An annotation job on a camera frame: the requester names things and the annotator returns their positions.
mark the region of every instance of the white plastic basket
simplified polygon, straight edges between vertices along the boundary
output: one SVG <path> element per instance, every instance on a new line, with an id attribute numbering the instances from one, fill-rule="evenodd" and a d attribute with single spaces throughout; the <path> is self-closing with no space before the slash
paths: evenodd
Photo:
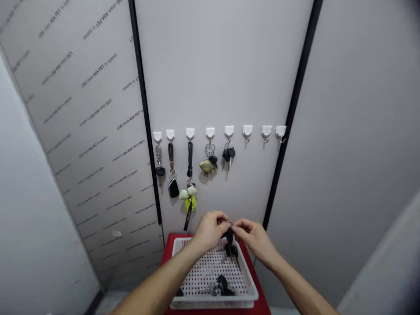
<path id="1" fill-rule="evenodd" d="M 191 238 L 176 238 L 172 257 L 179 252 Z M 219 245 L 206 253 L 194 265 L 181 286 L 183 297 L 172 300 L 172 309 L 199 309 L 199 308 L 253 308 L 254 301 L 258 300 L 258 291 L 246 265 L 241 247 L 234 240 L 233 245 L 238 249 L 238 262 L 227 258 L 222 264 L 225 251 L 217 251 L 227 243 L 226 238 L 220 240 Z M 215 284 L 217 278 L 223 275 L 235 291 L 235 296 L 212 296 L 210 293 L 199 293 L 198 290 Z"/>

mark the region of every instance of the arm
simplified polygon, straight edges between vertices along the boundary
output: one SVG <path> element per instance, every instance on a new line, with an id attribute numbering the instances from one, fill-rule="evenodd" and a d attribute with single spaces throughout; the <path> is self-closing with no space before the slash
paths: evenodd
<path id="1" fill-rule="evenodd" d="M 335 309 L 277 252 L 260 223 L 240 219 L 232 230 L 282 283 L 303 315 L 337 315 Z"/>
<path id="2" fill-rule="evenodd" d="M 230 227 L 226 214 L 208 212 L 201 218 L 194 237 L 174 257 L 156 270 L 130 293 L 112 315 L 164 314 L 191 268 L 209 250 L 215 248 Z"/>

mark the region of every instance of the yellow keychain tag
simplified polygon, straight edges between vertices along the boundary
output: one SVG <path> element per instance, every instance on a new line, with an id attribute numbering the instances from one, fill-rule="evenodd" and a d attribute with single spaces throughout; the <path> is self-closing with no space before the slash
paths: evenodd
<path id="1" fill-rule="evenodd" d="M 185 200 L 185 210 L 188 212 L 188 209 L 189 209 L 189 205 L 190 204 L 192 204 L 192 208 L 191 208 L 191 210 L 195 210 L 196 208 L 197 208 L 197 200 L 196 200 L 196 197 L 193 195 L 193 196 L 191 196 L 191 201 L 190 201 L 190 198 L 187 198 L 186 200 Z"/>

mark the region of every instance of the white adhesive hook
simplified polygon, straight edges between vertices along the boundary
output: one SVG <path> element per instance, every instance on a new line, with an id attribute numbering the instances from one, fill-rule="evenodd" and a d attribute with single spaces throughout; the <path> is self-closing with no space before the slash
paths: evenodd
<path id="1" fill-rule="evenodd" d="M 187 128 L 185 129 L 185 132 L 187 134 L 188 140 L 192 140 L 194 138 L 195 129 L 194 128 Z"/>
<path id="2" fill-rule="evenodd" d="M 214 128 L 206 128 L 206 137 L 208 140 L 212 140 L 214 137 Z"/>
<path id="3" fill-rule="evenodd" d="M 268 143 L 269 139 L 267 139 L 271 134 L 271 128 L 273 126 L 262 126 L 261 129 L 261 136 L 264 138 L 264 143 Z"/>
<path id="4" fill-rule="evenodd" d="M 166 137 L 169 142 L 172 142 L 175 139 L 175 130 L 166 130 Z"/>
<path id="5" fill-rule="evenodd" d="M 244 125 L 244 130 L 242 132 L 242 134 L 244 135 L 244 137 L 246 138 L 245 142 L 248 143 L 250 141 L 250 136 L 252 133 L 252 125 Z"/>
<path id="6" fill-rule="evenodd" d="M 233 136 L 233 131 L 235 129 L 235 126 L 225 126 L 224 127 L 224 135 L 228 140 Z"/>
<path id="7" fill-rule="evenodd" d="M 162 132 L 154 131 L 153 132 L 153 138 L 159 144 L 162 141 Z"/>
<path id="8" fill-rule="evenodd" d="M 279 139 L 280 143 L 284 143 L 286 139 L 283 139 L 286 134 L 286 126 L 276 126 L 276 137 Z"/>

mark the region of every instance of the black metal trim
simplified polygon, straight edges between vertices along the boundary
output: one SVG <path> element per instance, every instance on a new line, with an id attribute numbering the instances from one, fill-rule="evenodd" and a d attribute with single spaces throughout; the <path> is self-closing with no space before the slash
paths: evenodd
<path id="1" fill-rule="evenodd" d="M 152 140 L 152 132 L 150 128 L 149 109 L 147 107 L 146 85 L 144 83 L 143 61 L 141 59 L 136 5 L 134 3 L 134 0 L 128 0 L 128 5 L 130 7 L 131 27 L 133 29 L 133 42 L 134 42 L 134 49 L 136 51 L 137 70 L 139 72 L 141 101 L 143 103 L 144 122 L 146 124 L 146 136 L 147 136 L 147 145 L 149 147 L 150 168 L 152 171 L 153 190 L 154 190 L 154 196 L 156 199 L 157 222 L 159 225 L 161 225 L 162 224 L 161 204 L 159 202 L 158 181 L 156 179 L 156 172 L 155 172 L 155 165 L 154 165 L 153 140 Z"/>
<path id="2" fill-rule="evenodd" d="M 301 59 L 299 61 L 299 67 L 297 68 L 296 79 L 294 81 L 294 87 L 292 97 L 290 99 L 289 112 L 286 118 L 286 133 L 284 138 L 286 142 L 280 147 L 279 157 L 277 159 L 276 169 L 274 170 L 273 182 L 271 184 L 270 195 L 268 197 L 266 214 L 262 226 L 267 230 L 268 222 L 270 220 L 271 209 L 273 207 L 274 197 L 277 191 L 277 184 L 279 183 L 280 172 L 283 166 L 284 155 L 286 154 L 287 143 L 289 142 L 290 131 L 292 129 L 293 118 L 298 105 L 299 94 L 302 88 L 303 78 L 305 76 L 306 65 L 308 64 L 309 53 L 311 52 L 312 42 L 314 40 L 316 25 L 318 23 L 319 13 L 321 12 L 323 0 L 314 0 L 312 5 L 311 16 L 308 22 L 308 28 L 306 30 L 305 41 L 302 48 Z"/>
<path id="3" fill-rule="evenodd" d="M 99 304 L 101 303 L 103 297 L 104 293 L 102 291 L 98 291 L 84 315 L 93 315 L 96 309 L 98 308 Z"/>

